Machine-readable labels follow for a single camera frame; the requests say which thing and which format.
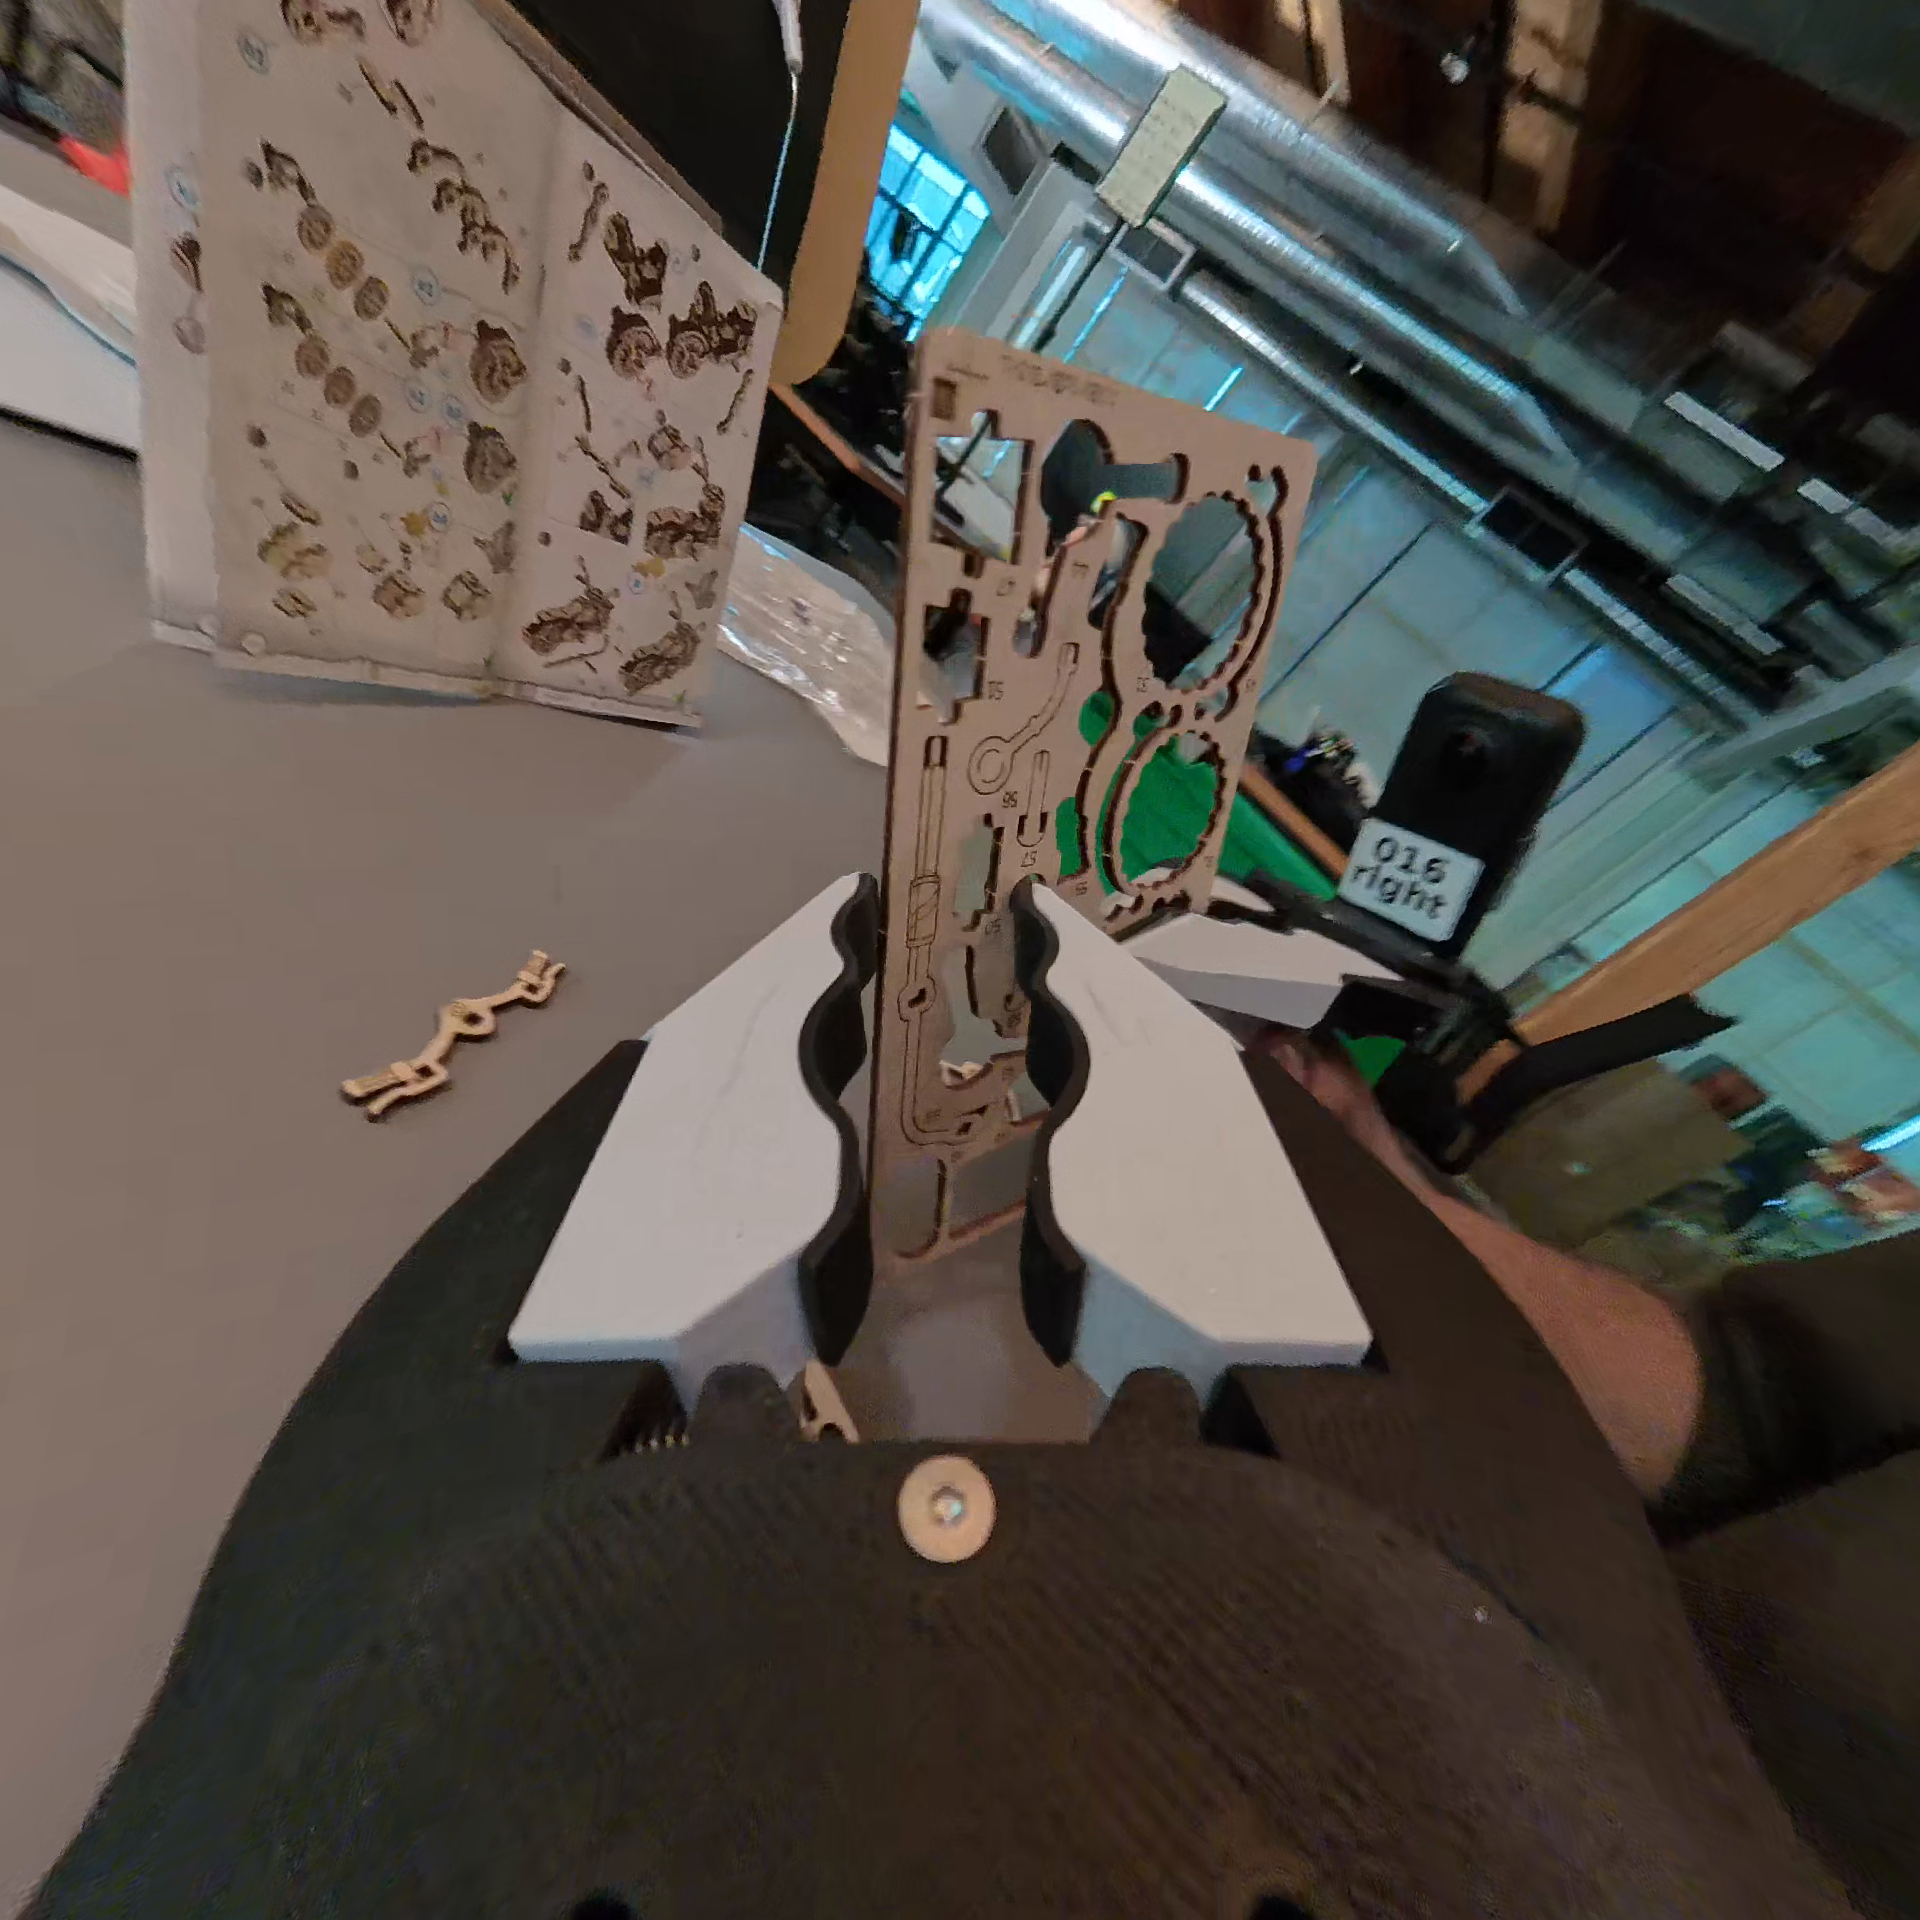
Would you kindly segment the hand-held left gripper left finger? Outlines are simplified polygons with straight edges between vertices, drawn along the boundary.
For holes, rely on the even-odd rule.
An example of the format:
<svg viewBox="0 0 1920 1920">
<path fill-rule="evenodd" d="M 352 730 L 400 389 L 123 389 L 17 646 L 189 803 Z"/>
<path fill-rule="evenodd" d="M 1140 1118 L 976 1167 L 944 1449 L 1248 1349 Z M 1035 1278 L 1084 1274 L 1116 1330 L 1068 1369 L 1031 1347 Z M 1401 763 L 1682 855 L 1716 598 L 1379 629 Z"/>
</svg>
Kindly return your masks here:
<svg viewBox="0 0 1920 1920">
<path fill-rule="evenodd" d="M 752 1364 L 837 1364 L 874 1294 L 843 1093 L 867 1061 L 872 874 L 831 883 L 656 1022 L 508 1339 L 529 1362 L 647 1359 L 682 1404 Z"/>
</svg>

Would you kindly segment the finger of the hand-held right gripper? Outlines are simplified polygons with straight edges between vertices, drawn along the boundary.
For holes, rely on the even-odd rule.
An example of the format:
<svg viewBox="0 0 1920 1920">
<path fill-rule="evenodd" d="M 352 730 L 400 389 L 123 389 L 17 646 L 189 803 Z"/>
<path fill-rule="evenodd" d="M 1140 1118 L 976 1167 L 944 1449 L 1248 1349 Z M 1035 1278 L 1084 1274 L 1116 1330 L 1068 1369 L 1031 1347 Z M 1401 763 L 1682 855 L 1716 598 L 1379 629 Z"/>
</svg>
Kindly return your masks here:
<svg viewBox="0 0 1920 1920">
<path fill-rule="evenodd" d="M 1290 1029 L 1324 1022 L 1347 988 L 1403 985 L 1324 933 L 1258 918 L 1161 918 L 1132 933 L 1125 950 L 1192 1005 Z"/>
</svg>

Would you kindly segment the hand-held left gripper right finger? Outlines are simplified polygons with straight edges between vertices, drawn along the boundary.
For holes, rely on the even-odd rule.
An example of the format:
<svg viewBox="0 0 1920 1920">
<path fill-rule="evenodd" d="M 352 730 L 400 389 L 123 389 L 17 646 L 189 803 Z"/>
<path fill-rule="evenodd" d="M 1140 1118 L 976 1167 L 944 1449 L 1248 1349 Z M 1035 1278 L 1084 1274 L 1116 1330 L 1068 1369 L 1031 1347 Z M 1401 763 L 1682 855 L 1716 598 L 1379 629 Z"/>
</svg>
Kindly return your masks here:
<svg viewBox="0 0 1920 1920">
<path fill-rule="evenodd" d="M 1012 893 L 1027 1077 L 1023 1310 L 1101 1396 L 1163 1372 L 1349 1369 L 1375 1333 L 1227 1029 L 1041 879 Z"/>
</svg>

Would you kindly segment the long curvy wooden part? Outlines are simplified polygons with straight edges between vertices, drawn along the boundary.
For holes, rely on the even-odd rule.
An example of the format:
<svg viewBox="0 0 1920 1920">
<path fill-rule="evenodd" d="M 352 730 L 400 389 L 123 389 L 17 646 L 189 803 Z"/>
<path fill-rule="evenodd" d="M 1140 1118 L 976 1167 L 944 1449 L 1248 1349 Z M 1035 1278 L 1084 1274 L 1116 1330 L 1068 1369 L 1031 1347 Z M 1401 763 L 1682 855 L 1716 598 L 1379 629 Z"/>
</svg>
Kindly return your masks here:
<svg viewBox="0 0 1920 1920">
<path fill-rule="evenodd" d="M 437 1010 L 427 1042 L 402 1061 L 341 1084 L 341 1099 L 369 1121 L 384 1121 L 397 1106 L 435 1098 L 451 1084 L 451 1058 L 461 1045 L 492 1041 L 499 1020 L 517 1007 L 546 1005 L 568 966 L 546 950 L 532 950 L 508 988 L 490 995 L 449 999 Z"/>
</svg>

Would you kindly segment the wooden puzzle sheet gear holes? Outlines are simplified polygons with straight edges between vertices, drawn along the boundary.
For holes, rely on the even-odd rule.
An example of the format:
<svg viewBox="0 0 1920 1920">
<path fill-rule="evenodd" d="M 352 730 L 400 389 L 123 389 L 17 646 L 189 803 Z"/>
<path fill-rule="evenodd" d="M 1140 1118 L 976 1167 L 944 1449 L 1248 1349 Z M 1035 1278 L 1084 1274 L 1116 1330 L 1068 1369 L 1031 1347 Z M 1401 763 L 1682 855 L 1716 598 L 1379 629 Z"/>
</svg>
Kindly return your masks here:
<svg viewBox="0 0 1920 1920">
<path fill-rule="evenodd" d="M 1306 439 L 957 326 L 908 396 L 869 1191 L 901 1278 L 1023 1205 L 1012 891 L 1100 930 L 1209 903 L 1317 468 Z M 1187 855 L 1120 863 L 1157 751 L 1211 762 Z"/>
</svg>

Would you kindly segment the grey desk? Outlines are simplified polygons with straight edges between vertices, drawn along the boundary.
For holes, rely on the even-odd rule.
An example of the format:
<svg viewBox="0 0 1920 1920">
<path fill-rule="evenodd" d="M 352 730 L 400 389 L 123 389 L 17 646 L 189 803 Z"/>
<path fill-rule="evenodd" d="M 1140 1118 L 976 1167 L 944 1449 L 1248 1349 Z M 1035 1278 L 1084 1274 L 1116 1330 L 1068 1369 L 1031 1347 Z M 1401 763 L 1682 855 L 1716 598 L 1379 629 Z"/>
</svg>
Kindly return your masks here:
<svg viewBox="0 0 1920 1920">
<path fill-rule="evenodd" d="M 5 1655 L 144 1667 L 304 1374 L 515 1123 L 877 846 L 722 663 L 698 737 L 151 635 L 131 457 L 5 418 Z M 553 999 L 369 1121 L 437 1010 Z"/>
</svg>

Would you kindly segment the person's right hand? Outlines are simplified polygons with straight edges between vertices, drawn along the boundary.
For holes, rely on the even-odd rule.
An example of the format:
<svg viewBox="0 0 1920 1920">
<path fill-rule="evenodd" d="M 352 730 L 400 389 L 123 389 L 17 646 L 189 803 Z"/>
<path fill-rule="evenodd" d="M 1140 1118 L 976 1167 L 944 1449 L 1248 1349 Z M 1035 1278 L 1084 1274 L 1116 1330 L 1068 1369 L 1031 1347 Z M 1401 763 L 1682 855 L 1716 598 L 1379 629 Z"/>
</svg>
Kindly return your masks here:
<svg viewBox="0 0 1920 1920">
<path fill-rule="evenodd" d="M 1244 1045 L 1244 1052 L 1248 1058 L 1267 1058 L 1280 1066 L 1359 1146 L 1392 1170 L 1403 1186 L 1427 1201 L 1461 1201 L 1457 1182 L 1439 1172 L 1415 1148 L 1409 1148 L 1395 1124 L 1384 1115 L 1377 1094 L 1361 1079 L 1344 1047 L 1327 1047 L 1303 1031 L 1271 1026 L 1255 1033 Z"/>
</svg>

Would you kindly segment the green plastic bin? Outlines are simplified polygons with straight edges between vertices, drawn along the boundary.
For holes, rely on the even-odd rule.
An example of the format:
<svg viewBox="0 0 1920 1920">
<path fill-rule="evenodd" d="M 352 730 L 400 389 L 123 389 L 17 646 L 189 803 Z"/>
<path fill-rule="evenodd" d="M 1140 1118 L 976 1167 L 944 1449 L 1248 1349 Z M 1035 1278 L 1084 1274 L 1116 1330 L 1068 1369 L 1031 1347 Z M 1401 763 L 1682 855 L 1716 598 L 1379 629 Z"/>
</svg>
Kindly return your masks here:
<svg viewBox="0 0 1920 1920">
<path fill-rule="evenodd" d="M 1220 779 L 1211 762 L 1181 759 L 1175 748 L 1157 751 L 1143 767 L 1120 825 L 1122 869 L 1143 874 L 1192 853 L 1216 811 L 1218 793 Z M 1244 883 L 1264 874 L 1296 883 L 1314 897 L 1328 897 L 1327 878 L 1308 853 L 1247 798 L 1236 798 L 1227 814 L 1218 874 Z"/>
</svg>

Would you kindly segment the wooden beam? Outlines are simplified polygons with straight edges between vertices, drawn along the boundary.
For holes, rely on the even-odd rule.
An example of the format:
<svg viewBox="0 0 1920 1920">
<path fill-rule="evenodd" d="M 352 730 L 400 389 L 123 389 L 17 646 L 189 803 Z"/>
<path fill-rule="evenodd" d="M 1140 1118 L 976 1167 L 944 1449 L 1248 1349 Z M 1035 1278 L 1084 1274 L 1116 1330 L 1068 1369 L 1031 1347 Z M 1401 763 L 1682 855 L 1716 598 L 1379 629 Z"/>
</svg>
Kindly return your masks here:
<svg viewBox="0 0 1920 1920">
<path fill-rule="evenodd" d="M 1915 847 L 1917 749 L 1908 748 L 1527 1010 L 1516 1023 L 1519 1037 L 1545 1045 L 1689 996 Z"/>
</svg>

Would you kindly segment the clear plastic bag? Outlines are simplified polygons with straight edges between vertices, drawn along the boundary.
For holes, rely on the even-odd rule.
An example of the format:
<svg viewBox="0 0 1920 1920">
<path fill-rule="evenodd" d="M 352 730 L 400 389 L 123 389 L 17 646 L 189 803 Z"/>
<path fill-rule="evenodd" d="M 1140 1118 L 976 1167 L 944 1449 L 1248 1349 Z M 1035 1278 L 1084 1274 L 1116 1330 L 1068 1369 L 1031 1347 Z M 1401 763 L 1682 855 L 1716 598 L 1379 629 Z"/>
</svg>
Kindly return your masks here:
<svg viewBox="0 0 1920 1920">
<path fill-rule="evenodd" d="M 746 524 L 719 638 L 733 661 L 813 709 L 849 755 L 887 765 L 896 623 L 851 575 Z"/>
</svg>

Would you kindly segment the hanging perforated panel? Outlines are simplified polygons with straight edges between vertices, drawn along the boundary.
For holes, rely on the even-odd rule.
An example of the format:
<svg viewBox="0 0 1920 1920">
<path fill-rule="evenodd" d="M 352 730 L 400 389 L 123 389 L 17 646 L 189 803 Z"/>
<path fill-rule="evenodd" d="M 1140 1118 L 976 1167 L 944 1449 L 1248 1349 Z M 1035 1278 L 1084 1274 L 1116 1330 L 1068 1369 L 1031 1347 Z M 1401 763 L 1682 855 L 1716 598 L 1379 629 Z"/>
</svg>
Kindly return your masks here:
<svg viewBox="0 0 1920 1920">
<path fill-rule="evenodd" d="M 1188 67 L 1163 77 L 1096 183 L 1096 197 L 1120 229 L 1143 229 L 1159 212 L 1225 108 L 1227 97 Z"/>
</svg>

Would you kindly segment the illustrated instruction booklet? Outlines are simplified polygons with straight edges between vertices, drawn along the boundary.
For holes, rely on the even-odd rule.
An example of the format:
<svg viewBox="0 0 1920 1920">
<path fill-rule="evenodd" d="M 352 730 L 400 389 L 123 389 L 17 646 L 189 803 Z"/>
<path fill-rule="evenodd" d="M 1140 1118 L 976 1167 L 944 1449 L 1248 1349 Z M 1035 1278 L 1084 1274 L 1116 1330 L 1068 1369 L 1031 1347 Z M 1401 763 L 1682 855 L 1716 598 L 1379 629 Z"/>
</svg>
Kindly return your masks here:
<svg viewBox="0 0 1920 1920">
<path fill-rule="evenodd" d="M 781 291 L 666 5 L 127 5 L 156 618 L 700 730 Z"/>
</svg>

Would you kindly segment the person's brown jacket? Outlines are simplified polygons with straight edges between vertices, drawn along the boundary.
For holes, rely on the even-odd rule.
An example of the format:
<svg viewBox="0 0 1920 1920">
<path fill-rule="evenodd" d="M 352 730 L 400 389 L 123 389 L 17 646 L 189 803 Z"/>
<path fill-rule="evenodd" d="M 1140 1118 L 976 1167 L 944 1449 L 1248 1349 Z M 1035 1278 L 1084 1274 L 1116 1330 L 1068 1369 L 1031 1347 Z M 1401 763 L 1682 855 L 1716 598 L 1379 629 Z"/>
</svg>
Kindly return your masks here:
<svg viewBox="0 0 1920 1920">
<path fill-rule="evenodd" d="M 1915 1455 L 1669 1549 L 1697 1641 L 1864 1915 L 1917 1915 Z"/>
</svg>

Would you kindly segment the curved brown board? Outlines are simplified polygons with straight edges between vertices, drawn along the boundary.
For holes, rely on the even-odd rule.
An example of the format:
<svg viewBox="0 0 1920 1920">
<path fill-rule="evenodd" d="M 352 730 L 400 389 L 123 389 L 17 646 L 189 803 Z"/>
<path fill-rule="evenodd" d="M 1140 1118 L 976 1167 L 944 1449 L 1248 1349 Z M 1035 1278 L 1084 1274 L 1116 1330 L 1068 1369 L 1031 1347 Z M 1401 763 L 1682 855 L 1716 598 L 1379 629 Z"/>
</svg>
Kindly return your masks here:
<svg viewBox="0 0 1920 1920">
<path fill-rule="evenodd" d="M 797 389 L 843 338 L 919 11 L 919 3 L 849 5 L 770 387 Z"/>
</svg>

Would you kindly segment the white papers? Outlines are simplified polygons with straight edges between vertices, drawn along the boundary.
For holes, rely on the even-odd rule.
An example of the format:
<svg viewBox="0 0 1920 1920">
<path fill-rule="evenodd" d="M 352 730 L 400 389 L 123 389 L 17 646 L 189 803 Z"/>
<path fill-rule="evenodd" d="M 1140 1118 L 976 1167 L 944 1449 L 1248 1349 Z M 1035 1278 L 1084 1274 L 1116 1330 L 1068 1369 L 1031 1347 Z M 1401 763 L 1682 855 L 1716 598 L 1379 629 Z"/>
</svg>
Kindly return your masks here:
<svg viewBox="0 0 1920 1920">
<path fill-rule="evenodd" d="M 2 187 L 2 410 L 139 452 L 132 247 Z"/>
</svg>

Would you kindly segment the silver ventilation duct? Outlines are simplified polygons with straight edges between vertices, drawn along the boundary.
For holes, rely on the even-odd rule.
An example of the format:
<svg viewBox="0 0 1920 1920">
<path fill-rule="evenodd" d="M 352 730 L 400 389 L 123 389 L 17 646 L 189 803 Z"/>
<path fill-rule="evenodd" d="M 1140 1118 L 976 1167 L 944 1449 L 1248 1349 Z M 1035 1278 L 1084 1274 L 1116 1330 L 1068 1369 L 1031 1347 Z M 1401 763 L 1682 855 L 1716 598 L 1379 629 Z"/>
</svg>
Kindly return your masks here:
<svg viewBox="0 0 1920 1920">
<path fill-rule="evenodd" d="M 1173 193 L 1192 219 L 1211 172 L 1218 229 L 1283 214 L 1415 294 L 1514 323 L 1540 311 L 1522 239 L 1169 5 L 924 5 L 919 23 L 1091 159 L 1112 159 L 1161 84 L 1192 76 L 1220 99 Z"/>
</svg>

